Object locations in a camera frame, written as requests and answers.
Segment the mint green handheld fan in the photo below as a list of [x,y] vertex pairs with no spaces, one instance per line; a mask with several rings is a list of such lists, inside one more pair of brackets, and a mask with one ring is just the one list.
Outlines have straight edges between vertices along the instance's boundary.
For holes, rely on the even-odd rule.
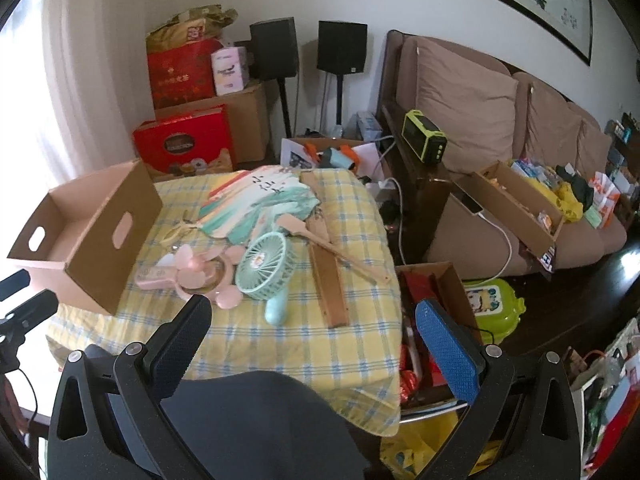
[[291,243],[278,232],[255,240],[236,269],[236,286],[254,300],[266,300],[264,319],[281,326],[287,319],[289,280],[296,266]]

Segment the green plastic container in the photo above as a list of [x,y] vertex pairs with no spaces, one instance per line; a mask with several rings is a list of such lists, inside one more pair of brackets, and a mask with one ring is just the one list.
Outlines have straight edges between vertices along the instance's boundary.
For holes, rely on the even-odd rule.
[[[516,330],[520,314],[527,309],[524,300],[517,298],[515,291],[504,280],[492,280],[484,285],[475,285],[474,282],[464,285],[478,328],[492,332],[495,344],[500,344]],[[485,345],[492,343],[491,334],[481,332],[481,335]]]

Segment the portable power station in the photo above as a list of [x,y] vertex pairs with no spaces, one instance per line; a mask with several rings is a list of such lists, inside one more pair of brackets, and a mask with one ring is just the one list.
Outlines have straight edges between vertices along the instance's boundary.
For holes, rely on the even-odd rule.
[[447,136],[420,110],[407,112],[402,125],[402,136],[424,163],[437,164],[442,160],[447,147]]

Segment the smartphone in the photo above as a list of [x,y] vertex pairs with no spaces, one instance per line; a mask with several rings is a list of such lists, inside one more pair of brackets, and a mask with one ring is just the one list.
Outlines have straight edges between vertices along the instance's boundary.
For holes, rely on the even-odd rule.
[[483,211],[482,206],[471,198],[458,184],[453,185],[451,194],[460,202],[472,215],[477,215]]

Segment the wooden spatula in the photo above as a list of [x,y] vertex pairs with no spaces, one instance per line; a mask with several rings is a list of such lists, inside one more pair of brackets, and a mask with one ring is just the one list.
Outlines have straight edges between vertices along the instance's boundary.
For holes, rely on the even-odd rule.
[[391,281],[391,277],[388,274],[382,274],[380,272],[377,272],[376,270],[371,269],[364,262],[361,262],[359,259],[354,258],[350,254],[347,254],[346,252],[340,250],[333,244],[325,240],[322,240],[322,238],[313,234],[311,231],[309,231],[306,228],[306,225],[302,220],[298,220],[293,215],[284,214],[280,216],[276,220],[276,224],[282,227],[283,229],[286,229],[293,235],[302,236],[303,238],[306,238],[307,240],[310,240],[313,243],[318,244],[321,247],[324,247],[327,251],[331,251],[336,256],[339,256],[341,259],[345,260],[346,262],[349,262],[351,265],[356,267],[356,269],[362,272],[367,278],[375,282],[388,283]]

